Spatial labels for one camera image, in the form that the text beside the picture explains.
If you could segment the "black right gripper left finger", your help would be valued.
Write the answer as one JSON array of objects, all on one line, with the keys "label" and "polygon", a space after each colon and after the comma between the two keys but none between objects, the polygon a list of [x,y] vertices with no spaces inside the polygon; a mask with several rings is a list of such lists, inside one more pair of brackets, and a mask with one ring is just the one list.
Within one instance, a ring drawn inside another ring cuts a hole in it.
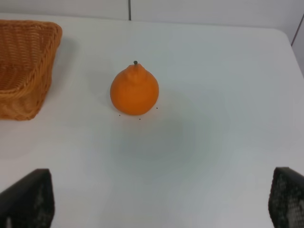
[{"label": "black right gripper left finger", "polygon": [[36,169],[0,193],[2,228],[49,228],[54,214],[49,169]]}]

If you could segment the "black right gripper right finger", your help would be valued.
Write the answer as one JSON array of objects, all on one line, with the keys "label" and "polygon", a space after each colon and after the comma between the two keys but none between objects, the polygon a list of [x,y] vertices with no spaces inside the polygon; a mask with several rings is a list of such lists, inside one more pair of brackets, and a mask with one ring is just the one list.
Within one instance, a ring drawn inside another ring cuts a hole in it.
[{"label": "black right gripper right finger", "polygon": [[304,177],[288,167],[276,167],[268,200],[275,228],[304,226]]}]

